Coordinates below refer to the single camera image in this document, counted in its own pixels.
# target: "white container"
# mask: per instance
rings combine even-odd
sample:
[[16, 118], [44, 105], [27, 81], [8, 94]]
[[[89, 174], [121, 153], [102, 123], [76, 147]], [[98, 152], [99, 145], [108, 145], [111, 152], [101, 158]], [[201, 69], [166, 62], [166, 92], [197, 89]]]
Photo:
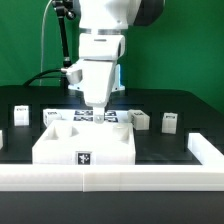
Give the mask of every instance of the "white container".
[[33, 164], [134, 165], [130, 123], [55, 120], [32, 149]]

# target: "white block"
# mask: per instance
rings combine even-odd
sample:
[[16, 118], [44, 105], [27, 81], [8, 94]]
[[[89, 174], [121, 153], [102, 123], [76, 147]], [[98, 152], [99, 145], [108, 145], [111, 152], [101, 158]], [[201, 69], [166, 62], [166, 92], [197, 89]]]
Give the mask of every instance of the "white block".
[[177, 116], [174, 113], [164, 113], [162, 121], [162, 133], [176, 134]]
[[148, 130], [150, 117], [141, 110], [129, 110], [128, 122], [132, 123], [136, 130]]
[[21, 105], [14, 107], [14, 125], [29, 125], [29, 106]]
[[0, 150], [3, 147], [3, 136], [2, 136], [2, 130], [0, 130]]
[[49, 127], [49, 125], [54, 120], [61, 120], [62, 116], [57, 111], [57, 109], [45, 109], [43, 110], [43, 121], [46, 127]]
[[32, 156], [34, 164], [135, 164], [133, 127], [55, 120], [34, 145]]
[[224, 166], [223, 154], [200, 133], [189, 134], [188, 149], [202, 165]]

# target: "small white block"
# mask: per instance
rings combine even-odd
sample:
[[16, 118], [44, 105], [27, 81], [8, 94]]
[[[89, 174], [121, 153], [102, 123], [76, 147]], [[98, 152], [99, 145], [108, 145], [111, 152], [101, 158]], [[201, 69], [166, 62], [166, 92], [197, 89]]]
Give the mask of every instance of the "small white block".
[[29, 125], [29, 106], [21, 105], [14, 107], [14, 125]]
[[56, 109], [43, 110], [43, 121], [46, 127], [49, 127], [54, 120], [62, 120], [61, 114]]
[[0, 150], [3, 147], [3, 136], [2, 136], [2, 130], [0, 130]]
[[162, 122], [162, 133], [176, 134], [177, 116], [174, 113], [164, 113]]
[[128, 122], [132, 123], [136, 130], [148, 130], [150, 117], [141, 110], [129, 110]]

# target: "white plastic part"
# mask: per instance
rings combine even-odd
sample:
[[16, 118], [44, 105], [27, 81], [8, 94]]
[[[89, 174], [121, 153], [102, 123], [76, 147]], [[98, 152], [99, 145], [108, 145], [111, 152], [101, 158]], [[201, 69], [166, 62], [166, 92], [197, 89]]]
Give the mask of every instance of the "white plastic part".
[[87, 164], [133, 165], [132, 124], [54, 121], [33, 146], [32, 153], [34, 164], [82, 165], [88, 156]]
[[189, 134], [188, 149], [203, 165], [224, 166], [223, 154], [199, 133]]
[[67, 79], [71, 85], [80, 83], [82, 81], [82, 61], [83, 60], [78, 60], [66, 71]]
[[112, 92], [123, 91], [125, 90], [125, 86], [121, 85], [121, 66], [116, 65], [115, 68], [115, 80], [112, 88]]
[[164, 113], [162, 121], [162, 133], [176, 134], [177, 116], [175, 113]]
[[130, 0], [128, 11], [128, 25], [133, 25], [137, 16], [141, 0]]
[[61, 165], [0, 165], [0, 191], [82, 191], [83, 169]]
[[14, 125], [15, 126], [29, 125], [29, 106], [20, 105], [14, 107]]
[[0, 191], [224, 191], [222, 155], [198, 133], [188, 146], [202, 165], [0, 165]]
[[46, 127], [48, 127], [52, 121], [61, 120], [62, 116], [57, 109], [44, 109], [43, 110], [43, 121]]
[[3, 136], [2, 136], [2, 130], [0, 130], [0, 150], [3, 147]]
[[132, 123], [136, 130], [148, 130], [150, 117], [141, 110], [129, 110], [128, 122]]
[[84, 99], [87, 106], [105, 107], [114, 85], [116, 62], [83, 61]]
[[91, 30], [128, 28], [130, 0], [79, 0], [79, 3], [82, 15], [79, 25], [81, 28]]
[[[125, 86], [121, 85], [121, 77], [120, 77], [120, 65], [116, 65], [115, 68], [115, 80], [114, 80], [114, 85], [112, 88], [112, 92], [117, 92], [117, 91], [123, 91], [125, 90]], [[76, 90], [76, 91], [84, 91], [84, 86], [83, 86], [83, 80], [81, 80], [79, 83], [76, 83], [72, 81], [72, 77], [68, 78], [70, 85], [68, 88], [70, 90]]]
[[123, 35], [92, 35], [79, 37], [79, 58], [89, 60], [118, 60], [125, 52]]

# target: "black cable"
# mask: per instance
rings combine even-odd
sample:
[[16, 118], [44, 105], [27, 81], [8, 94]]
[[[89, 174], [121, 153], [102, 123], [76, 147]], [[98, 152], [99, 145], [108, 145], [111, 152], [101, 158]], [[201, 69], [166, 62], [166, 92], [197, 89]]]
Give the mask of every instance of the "black cable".
[[[23, 86], [29, 86], [30, 83], [32, 83], [34, 80], [45, 78], [44, 75], [47, 75], [47, 74], [50, 74], [50, 73], [55, 73], [55, 72], [61, 72], [61, 69], [56, 68], [56, 69], [50, 69], [50, 70], [41, 72], [41, 73], [35, 75], [33, 78], [27, 80], [25, 83], [23, 83]], [[62, 76], [62, 75], [61, 76], [47, 76], [46, 78], [50, 78], [50, 77], [61, 78], [61, 77], [64, 77], [64, 76]]]
[[66, 76], [64, 75], [60, 75], [60, 76], [44, 76], [44, 77], [36, 77], [36, 78], [33, 78], [32, 82], [35, 81], [35, 80], [38, 80], [38, 79], [61, 79], [61, 78], [65, 78]]

